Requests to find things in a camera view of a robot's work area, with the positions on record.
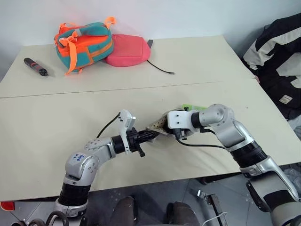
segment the table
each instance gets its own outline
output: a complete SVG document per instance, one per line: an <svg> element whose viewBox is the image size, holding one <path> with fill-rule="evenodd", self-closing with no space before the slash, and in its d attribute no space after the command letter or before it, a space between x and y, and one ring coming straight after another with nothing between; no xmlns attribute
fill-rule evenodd
<svg viewBox="0 0 301 226"><path fill-rule="evenodd" d="M48 70L45 78L23 62L32 58ZM222 36L154 40L150 61L175 72L159 71L148 62L132 67L113 67L97 62L82 73L64 76L67 68L58 58L54 45L24 46L0 82L1 97L21 97L57 93L163 87L251 79Z"/></svg>
<svg viewBox="0 0 301 226"><path fill-rule="evenodd" d="M70 154L81 150L120 109L144 129L182 104L231 107L263 150L279 165L301 161L301 143L254 79L144 89L81 92L0 99L0 200L58 195ZM112 124L104 136L117 135ZM219 144L212 134L194 134L191 144ZM238 171L227 151L181 146L158 137L142 144L146 157L119 154L106 162L91 190L204 177Z"/></svg>

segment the person's foot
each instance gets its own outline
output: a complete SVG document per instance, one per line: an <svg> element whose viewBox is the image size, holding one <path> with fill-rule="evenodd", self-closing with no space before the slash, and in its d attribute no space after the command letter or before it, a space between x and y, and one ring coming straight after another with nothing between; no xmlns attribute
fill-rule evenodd
<svg viewBox="0 0 301 226"><path fill-rule="evenodd" d="M135 199L127 196L117 203L110 220L110 226L134 226L138 217L135 213Z"/></svg>
<svg viewBox="0 0 301 226"><path fill-rule="evenodd" d="M197 216L191 207L183 202L173 204L173 224L199 226Z"/></svg>

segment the red object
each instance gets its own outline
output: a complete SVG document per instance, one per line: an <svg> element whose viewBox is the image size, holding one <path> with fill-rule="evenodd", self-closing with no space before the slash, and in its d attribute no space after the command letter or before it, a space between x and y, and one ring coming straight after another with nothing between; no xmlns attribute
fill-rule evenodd
<svg viewBox="0 0 301 226"><path fill-rule="evenodd" d="M105 61L115 67L128 67L149 59L151 49L139 36L113 34L114 50Z"/></svg>
<svg viewBox="0 0 301 226"><path fill-rule="evenodd" d="M0 202L0 207L5 211L15 210L15 202Z"/></svg>

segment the bag strap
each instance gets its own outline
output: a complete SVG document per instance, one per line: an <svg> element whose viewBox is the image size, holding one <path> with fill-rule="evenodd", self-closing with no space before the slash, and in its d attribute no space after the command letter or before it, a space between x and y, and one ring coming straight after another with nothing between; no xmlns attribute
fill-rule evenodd
<svg viewBox="0 0 301 226"><path fill-rule="evenodd" d="M71 22L70 23L62 23L62 24L60 24L60 31L61 31L62 28L68 27L67 24L71 25L73 27L79 27L76 23L71 23Z"/></svg>
<svg viewBox="0 0 301 226"><path fill-rule="evenodd" d="M113 16L109 16L104 21L105 26L109 29L111 24L116 24L116 19Z"/></svg>
<svg viewBox="0 0 301 226"><path fill-rule="evenodd" d="M69 46L69 53L70 53L70 66L69 66L69 70L65 73L65 75L69 74L70 72L72 72L75 67L76 67L76 63L77 63L77 53L76 53L76 46L75 46L75 42L77 41L77 37L79 35L77 34L76 31L74 31L72 33L72 35L70 35L68 38L60 38L59 42L64 46L67 47Z"/></svg>

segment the wire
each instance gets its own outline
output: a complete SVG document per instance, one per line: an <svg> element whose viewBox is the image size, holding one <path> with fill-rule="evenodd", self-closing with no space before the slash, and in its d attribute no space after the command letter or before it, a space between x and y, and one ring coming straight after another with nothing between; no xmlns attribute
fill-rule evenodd
<svg viewBox="0 0 301 226"><path fill-rule="evenodd" d="M164 71L163 69L161 69L161 68L159 68L159 67L153 65L149 60L147 60L147 62L149 62L152 66L154 66L155 68L159 69L159 70L162 71L162 72L165 72L165 73L168 73L168 74L175 74L174 72L167 72L167 71Z"/></svg>
<svg viewBox="0 0 301 226"><path fill-rule="evenodd" d="M83 218L81 219L81 221L79 223L79 226L87 226L87 221L88 221L88 218L83 216Z"/></svg>
<svg viewBox="0 0 301 226"><path fill-rule="evenodd" d="M213 130L211 130L211 129L205 129L205 128L203 128L203 127L201 127L200 129L199 129L199 132L200 133L213 133L214 135L215 135L215 133L213 132Z"/></svg>
<svg viewBox="0 0 301 226"><path fill-rule="evenodd" d="M61 219L63 226L69 226L69 221L67 216L63 212L57 210L49 214L46 221L46 226L52 226L56 218Z"/></svg>
<svg viewBox="0 0 301 226"><path fill-rule="evenodd" d="M99 138L100 135L103 133L103 131L112 123L114 122L118 117L120 116L120 112L108 123L106 126L99 132L96 138Z"/></svg>
<svg viewBox="0 0 301 226"><path fill-rule="evenodd" d="M225 216L226 216L226 215L227 215L227 212L223 212L223 213L221 213L220 215L218 215L218 216L216 216L216 217L214 217L214 218L211 218L211 219L205 221L205 222L202 224L202 226L204 226L206 223L208 223L208 222L211 221L211 220L214 220L214 219L216 219L216 218L219 218L219 217L220 217L221 215L223 215L223 214L225 214Z"/></svg>
<svg viewBox="0 0 301 226"><path fill-rule="evenodd" d="M181 144L181 145L185 145L185 146L188 146L188 147L218 147L218 148L222 148L222 149L226 149L225 147L223 146L218 146L218 145L191 145L191 144L186 144L186 143L183 143L181 140L177 139L177 141Z"/></svg>

